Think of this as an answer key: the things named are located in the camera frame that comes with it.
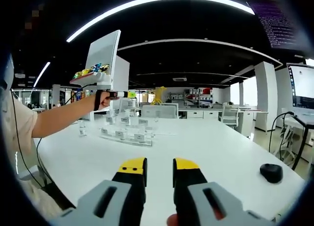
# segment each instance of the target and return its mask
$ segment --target cabinet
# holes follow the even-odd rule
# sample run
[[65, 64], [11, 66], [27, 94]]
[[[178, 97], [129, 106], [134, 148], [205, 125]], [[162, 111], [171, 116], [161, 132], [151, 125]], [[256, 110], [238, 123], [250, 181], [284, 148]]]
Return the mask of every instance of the cabinet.
[[186, 118], [203, 118], [203, 111], [189, 111], [186, 114]]
[[219, 115], [218, 111], [203, 112], [204, 119], [218, 120], [218, 115]]

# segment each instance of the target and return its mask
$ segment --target white pillar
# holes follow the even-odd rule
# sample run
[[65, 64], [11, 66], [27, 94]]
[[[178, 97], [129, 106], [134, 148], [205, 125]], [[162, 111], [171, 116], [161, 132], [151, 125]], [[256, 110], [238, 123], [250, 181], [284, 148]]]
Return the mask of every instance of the white pillar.
[[52, 104], [51, 106], [57, 106], [60, 100], [60, 85], [52, 85]]
[[243, 82], [239, 83], [239, 90], [240, 90], [240, 106], [243, 106]]
[[257, 108], [268, 114], [257, 114], [255, 127], [269, 131], [277, 116], [278, 94], [274, 65], [262, 62], [255, 67], [257, 84]]

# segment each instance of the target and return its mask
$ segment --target price tag holder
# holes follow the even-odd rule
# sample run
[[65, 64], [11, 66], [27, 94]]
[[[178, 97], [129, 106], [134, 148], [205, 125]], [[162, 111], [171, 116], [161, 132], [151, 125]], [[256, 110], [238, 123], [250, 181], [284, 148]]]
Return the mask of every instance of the price tag holder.
[[107, 129], [102, 128], [102, 134], [103, 134], [103, 135], [108, 135], [108, 130], [107, 130]]
[[110, 124], [114, 123], [113, 117], [106, 117], [106, 121]]
[[144, 134], [135, 134], [134, 139], [135, 141], [138, 141], [138, 142], [145, 142]]
[[126, 134], [122, 131], [116, 131], [116, 138], [118, 139], [125, 139]]
[[144, 119], [138, 119], [138, 124], [139, 125], [148, 126], [148, 121], [144, 120]]
[[121, 121], [125, 122], [125, 123], [130, 123], [130, 118], [129, 117], [123, 117], [123, 118], [121, 118]]

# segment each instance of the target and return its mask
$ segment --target label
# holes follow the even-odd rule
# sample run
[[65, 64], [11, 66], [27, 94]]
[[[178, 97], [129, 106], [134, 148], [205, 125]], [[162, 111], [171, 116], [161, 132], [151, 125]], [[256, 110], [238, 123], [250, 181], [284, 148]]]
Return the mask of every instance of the label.
[[112, 117], [106, 117], [106, 121], [112, 124], [113, 123], [113, 118]]
[[102, 134], [104, 134], [104, 135], [108, 135], [108, 130], [107, 130], [107, 129], [102, 128]]
[[147, 121], [147, 120], [138, 119], [138, 123], [139, 123], [140, 125], [148, 126], [148, 121]]
[[134, 135], [134, 139], [138, 142], [144, 142], [145, 141], [145, 137], [144, 134], [135, 134]]
[[130, 118], [129, 117], [123, 117], [123, 118], [121, 118], [121, 121], [125, 122], [125, 123], [129, 123], [130, 122]]
[[119, 139], [125, 139], [125, 134], [122, 131], [116, 131], [116, 137]]
[[79, 130], [79, 135], [80, 136], [85, 136], [86, 135], [86, 131], [84, 129], [80, 129]]

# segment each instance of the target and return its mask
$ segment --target black cable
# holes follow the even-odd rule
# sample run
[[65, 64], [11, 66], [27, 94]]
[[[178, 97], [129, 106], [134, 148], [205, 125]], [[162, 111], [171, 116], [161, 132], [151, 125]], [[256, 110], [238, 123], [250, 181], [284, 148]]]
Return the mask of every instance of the black cable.
[[[286, 115], [287, 115], [287, 114], [284, 115], [284, 129], [283, 129], [283, 130], [285, 130], [285, 118], [286, 118]], [[283, 141], [284, 141], [284, 136], [285, 136], [285, 132], [283, 133], [283, 137], [282, 137], [282, 139], [281, 139], [281, 143], [280, 143], [280, 146], [279, 146], [279, 156], [280, 156], [280, 160], [281, 160], [281, 161], [282, 161], [282, 157], [281, 157], [281, 146], [282, 146]]]
[[38, 146], [39, 146], [41, 140], [42, 140], [42, 138], [39, 140], [39, 142], [38, 142], [38, 144], [37, 144], [37, 147], [36, 147], [36, 154], [37, 154], [38, 164], [39, 164], [41, 170], [44, 172], [44, 174], [50, 179], [50, 181], [51, 181], [52, 183], [54, 183], [54, 181], [50, 178], [49, 174], [45, 171], [45, 169], [43, 168], [43, 166], [42, 166], [41, 163], [40, 163], [40, 159], [39, 159], [39, 155], [38, 155]]
[[37, 179], [33, 176], [33, 174], [30, 172], [29, 168], [27, 167], [27, 165], [26, 165], [26, 163], [25, 163], [25, 160], [24, 160], [24, 157], [23, 157], [23, 154], [22, 154], [22, 150], [21, 150], [21, 146], [20, 146], [20, 139], [19, 139], [19, 132], [18, 132], [18, 124], [17, 124], [17, 121], [16, 121], [16, 112], [15, 112], [15, 105], [14, 105], [13, 92], [11, 92], [11, 96], [12, 96], [12, 103], [13, 103], [13, 110], [14, 110], [16, 135], [17, 135], [17, 138], [18, 138], [19, 150], [20, 150], [20, 154], [21, 154], [23, 163], [24, 163], [26, 169], [28, 170], [28, 172], [30, 173], [30, 175], [33, 177], [33, 179], [34, 179], [34, 180], [38, 183], [38, 185], [42, 188], [43, 186], [41, 186], [41, 184], [40, 184], [40, 183], [37, 181]]
[[271, 126], [268, 152], [270, 152], [271, 136], [272, 136], [272, 134], [273, 134], [274, 124], [275, 124], [276, 120], [277, 120], [279, 117], [281, 117], [281, 116], [283, 116], [283, 115], [285, 115], [285, 114], [294, 115], [293, 112], [285, 112], [285, 113], [283, 113], [283, 114], [278, 115], [278, 116], [275, 118], [275, 120], [274, 120], [274, 122], [273, 122], [273, 125]]
[[[93, 85], [93, 84], [88, 84], [88, 85], [84, 85], [81, 89], [85, 88], [86, 86], [89, 86], [89, 85]], [[71, 97], [65, 102], [65, 105], [74, 97], [76, 96], [78, 91], [76, 91], [73, 95], [71, 95]], [[50, 176], [46, 173], [45, 169], [43, 168], [43, 166], [41, 165], [40, 163], [40, 159], [39, 159], [39, 154], [38, 154], [38, 147], [39, 147], [39, 144], [41, 142], [42, 138], [40, 138], [40, 140], [38, 141], [38, 144], [37, 144], [37, 147], [36, 147], [36, 155], [37, 155], [37, 160], [38, 160], [38, 164], [40, 166], [40, 168], [42, 169], [42, 171], [44, 172], [44, 174], [50, 179], [50, 181], [52, 183], [54, 183], [54, 181], [50, 178]]]

